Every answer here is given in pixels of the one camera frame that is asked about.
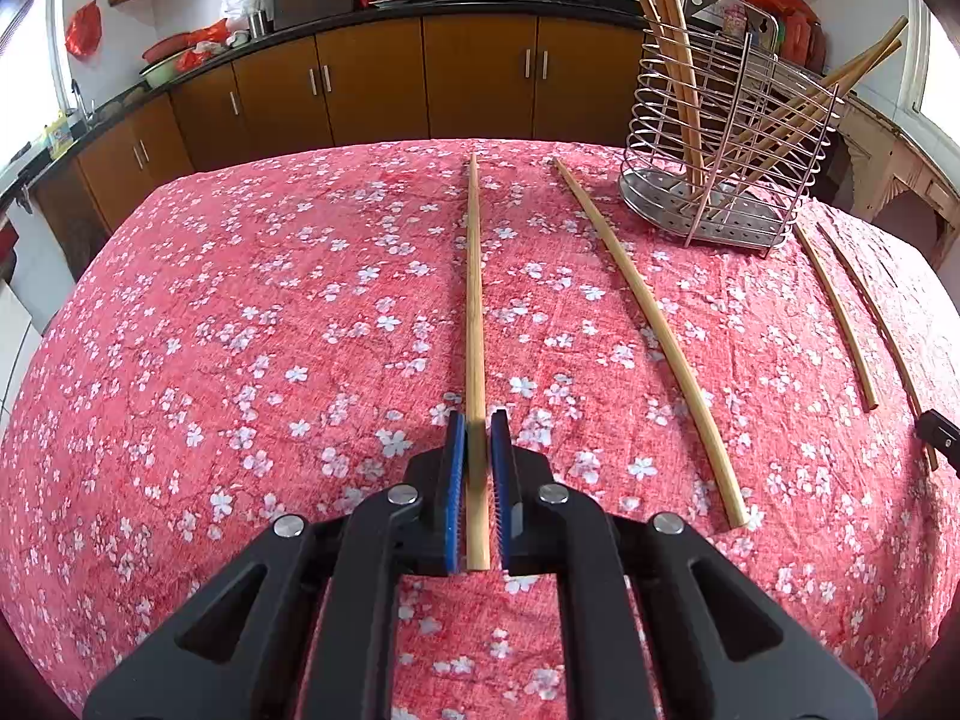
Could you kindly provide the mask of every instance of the silver screw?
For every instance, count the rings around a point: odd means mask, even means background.
[[[274,533],[280,538],[294,538],[304,532],[306,523],[296,514],[285,514],[274,523]]]
[[[541,485],[539,496],[544,503],[566,503],[570,500],[570,490],[563,485]]]
[[[677,533],[683,533],[683,520],[671,512],[661,512],[654,517],[654,528],[658,533],[675,536]]]
[[[397,506],[409,506],[418,497],[419,493],[412,485],[397,485],[395,488],[390,488],[390,493],[387,493],[387,500]]]

